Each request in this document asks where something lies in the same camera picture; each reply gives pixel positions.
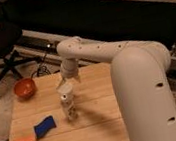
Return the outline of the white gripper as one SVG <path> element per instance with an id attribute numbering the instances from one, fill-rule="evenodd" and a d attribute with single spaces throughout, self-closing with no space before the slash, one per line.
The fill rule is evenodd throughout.
<path id="1" fill-rule="evenodd" d="M 75 79 L 77 82 L 81 82 L 81 77 L 80 76 L 73 76 L 72 78 L 62 78 L 58 86 L 56 87 L 57 89 L 61 88 L 63 85 L 68 84 L 70 79 Z"/>

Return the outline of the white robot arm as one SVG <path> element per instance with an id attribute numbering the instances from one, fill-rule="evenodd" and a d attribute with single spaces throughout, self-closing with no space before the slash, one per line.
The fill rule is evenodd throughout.
<path id="1" fill-rule="evenodd" d="M 130 141 L 176 141 L 176 104 L 167 82 L 170 52 L 154 41 L 84 43 L 70 37 L 58 43 L 61 76 L 78 75 L 78 61 L 110 64 L 113 91 Z"/>

